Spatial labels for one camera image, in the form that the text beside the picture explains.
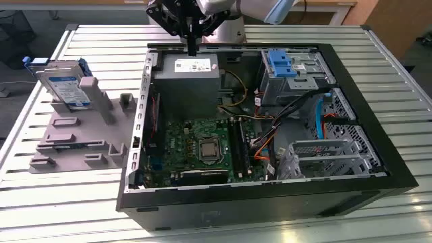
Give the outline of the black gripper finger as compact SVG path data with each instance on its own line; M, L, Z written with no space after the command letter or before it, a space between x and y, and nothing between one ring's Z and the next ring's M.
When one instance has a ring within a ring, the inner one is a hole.
M197 43L203 36L209 36L215 28L229 17L229 11L221 11L215 14L211 14L205 19L202 14L194 14L191 17L190 23L190 56L195 56L198 47Z
M190 56L190 27L187 23L179 23L167 8L169 1L149 1L145 12L149 18L159 25L170 36L178 36L186 45Z

